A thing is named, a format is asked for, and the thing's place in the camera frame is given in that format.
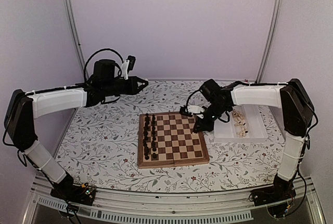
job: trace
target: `chessboard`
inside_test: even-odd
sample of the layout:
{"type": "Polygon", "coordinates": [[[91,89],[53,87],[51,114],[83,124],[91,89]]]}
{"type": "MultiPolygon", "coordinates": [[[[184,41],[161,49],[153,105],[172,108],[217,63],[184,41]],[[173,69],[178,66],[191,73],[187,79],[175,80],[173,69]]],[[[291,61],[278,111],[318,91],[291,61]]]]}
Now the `chessboard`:
{"type": "Polygon", "coordinates": [[[193,133],[195,117],[179,112],[139,117],[138,167],[166,168],[209,163],[203,133],[193,133]]]}

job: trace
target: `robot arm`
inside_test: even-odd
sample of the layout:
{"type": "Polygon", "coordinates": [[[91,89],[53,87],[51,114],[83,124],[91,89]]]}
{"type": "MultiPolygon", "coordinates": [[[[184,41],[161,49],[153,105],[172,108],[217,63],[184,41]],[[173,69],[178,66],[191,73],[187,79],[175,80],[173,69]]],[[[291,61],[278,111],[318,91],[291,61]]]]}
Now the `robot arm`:
{"type": "Polygon", "coordinates": [[[211,103],[208,108],[181,107],[183,115],[196,114],[194,132],[212,131],[214,122],[236,105],[266,105],[282,108],[286,130],[286,146],[273,186],[252,191],[256,205],[284,200],[294,194],[292,181],[303,158],[307,132],[314,107],[298,79],[284,84],[247,84],[234,82],[220,87],[214,80],[206,81],[199,89],[211,103]]]}
{"type": "Polygon", "coordinates": [[[115,62],[103,59],[95,62],[94,74],[85,83],[37,92],[13,92],[4,122],[5,134],[8,133],[13,146],[22,152],[35,168],[49,177],[55,188],[51,192],[52,196],[92,205],[95,192],[86,190],[86,193],[82,194],[82,187],[73,184],[73,178],[37,140],[34,119],[65,109],[107,104],[105,100],[108,96],[139,93],[148,85],[148,81],[128,76],[127,71],[133,69],[133,58],[124,62],[125,68],[122,65],[123,77],[114,77],[115,62]]]}

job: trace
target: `tabletop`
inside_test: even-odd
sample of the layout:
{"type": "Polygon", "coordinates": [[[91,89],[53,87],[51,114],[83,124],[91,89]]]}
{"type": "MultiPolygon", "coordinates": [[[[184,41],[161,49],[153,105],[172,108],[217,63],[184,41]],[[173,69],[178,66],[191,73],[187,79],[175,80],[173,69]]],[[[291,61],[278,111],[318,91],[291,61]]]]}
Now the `tabletop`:
{"type": "MultiPolygon", "coordinates": [[[[273,182],[285,140],[266,106],[258,106],[268,138],[263,143],[216,143],[205,132],[210,162],[186,167],[139,169],[139,115],[179,111],[203,81],[150,81],[116,103],[80,108],[61,143],[56,161],[77,183],[141,192],[206,192],[242,189],[273,182]]],[[[207,105],[199,93],[193,105],[207,105]]]]}

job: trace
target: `table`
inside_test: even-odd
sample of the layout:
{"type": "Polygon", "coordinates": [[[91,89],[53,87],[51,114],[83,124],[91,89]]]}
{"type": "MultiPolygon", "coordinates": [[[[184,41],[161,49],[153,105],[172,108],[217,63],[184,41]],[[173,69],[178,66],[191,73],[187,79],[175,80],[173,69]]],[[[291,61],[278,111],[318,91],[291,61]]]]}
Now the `table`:
{"type": "MultiPolygon", "coordinates": [[[[285,140],[266,106],[259,106],[268,139],[264,143],[215,143],[204,133],[210,163],[188,167],[138,169],[139,114],[178,111],[203,81],[150,81],[135,96],[109,105],[80,108],[70,124],[56,161],[77,183],[141,192],[206,192],[272,183],[285,140]]],[[[190,104],[207,105],[197,93],[190,104]]]]}

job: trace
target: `white wall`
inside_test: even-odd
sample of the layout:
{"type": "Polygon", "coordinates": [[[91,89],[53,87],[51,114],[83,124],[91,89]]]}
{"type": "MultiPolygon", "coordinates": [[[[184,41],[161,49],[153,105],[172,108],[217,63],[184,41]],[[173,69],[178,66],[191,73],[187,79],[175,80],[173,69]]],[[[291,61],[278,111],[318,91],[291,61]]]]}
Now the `white wall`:
{"type": "Polygon", "coordinates": [[[309,173],[333,223],[333,0],[283,0],[264,81],[299,78],[319,117],[302,171],[309,173]]]}
{"type": "MultiPolygon", "coordinates": [[[[0,124],[15,89],[30,91],[82,81],[62,0],[0,0],[0,124]]],[[[35,123],[39,140],[52,153],[69,112],[35,123]]],[[[0,136],[4,128],[0,127],[0,136]]],[[[0,145],[0,223],[17,224],[34,178],[0,145]]]]}
{"type": "MultiPolygon", "coordinates": [[[[255,80],[274,0],[72,0],[85,59],[112,47],[149,79],[255,80]]],[[[115,57],[101,53],[98,58],[115,57]]]]}

